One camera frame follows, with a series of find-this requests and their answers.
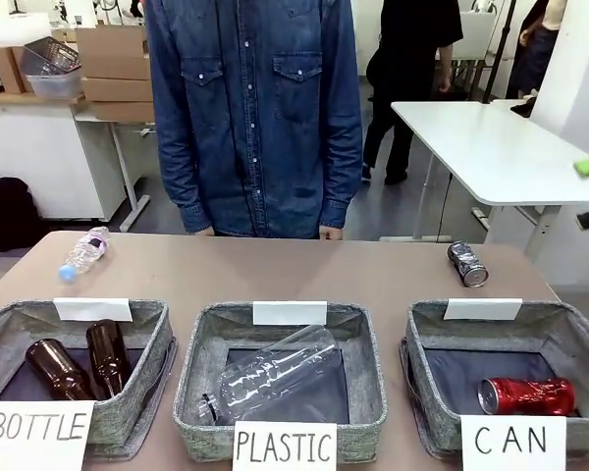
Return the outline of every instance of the hand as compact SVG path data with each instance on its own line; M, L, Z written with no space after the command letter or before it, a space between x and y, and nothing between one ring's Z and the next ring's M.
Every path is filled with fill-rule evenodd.
M439 91L441 93L447 93L448 91L450 91L452 89L451 75L452 74L449 73L441 78L441 83L439 84Z
M214 234L214 228L207 228L204 229L202 231L199 231L197 233L194 234L190 234L191 236L204 236L204 237L213 237Z
M321 240L343 240L343 230L321 226L318 230Z
M528 47L531 35L532 33L528 29L522 31L521 35L519 36L519 44L521 44L522 47Z

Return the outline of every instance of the denim shirt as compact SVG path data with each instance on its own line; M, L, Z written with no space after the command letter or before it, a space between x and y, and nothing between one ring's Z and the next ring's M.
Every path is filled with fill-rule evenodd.
M164 185L186 230L316 237L361 172L349 0L147 0Z

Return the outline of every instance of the black shoe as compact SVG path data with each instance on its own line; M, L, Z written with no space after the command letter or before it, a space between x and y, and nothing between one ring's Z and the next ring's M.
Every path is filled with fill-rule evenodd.
M371 168L367 165L362 167L362 181L371 182Z
M408 178L407 172L403 172L403 173L399 174L398 176L388 175L384 179L384 184L387 184L387 185L399 184L399 183L405 182L405 180L407 178Z

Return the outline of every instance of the wooden countertop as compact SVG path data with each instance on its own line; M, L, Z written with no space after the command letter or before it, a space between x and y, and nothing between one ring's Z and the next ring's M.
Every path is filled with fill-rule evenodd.
M34 93L0 93L0 105L77 105L85 99L84 95L73 100L48 100Z
M113 234L111 248L73 286L57 269L80 233L54 233L0 281L0 308L17 299L57 296L163 299L179 351L157 416L139 454L120 463L86 463L86 471L225 471L231 462L192 462L172 419L172 403L194 321L207 304L226 300L327 299L354 302L371 313L389 415L375 463L344 471L443 471L459 465L430 457L421 445L402 377L398 346L408 306L419 299L522 297L555 299L539 272L516 249L477 246L491 277L466 289L445 245L394 242L238 239ZM589 471L589 462L567 469Z

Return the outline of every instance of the backpack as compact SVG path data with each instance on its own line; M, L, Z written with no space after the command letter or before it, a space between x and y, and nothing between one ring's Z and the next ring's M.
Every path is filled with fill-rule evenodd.
M0 252L32 247L47 233L27 184L0 179Z

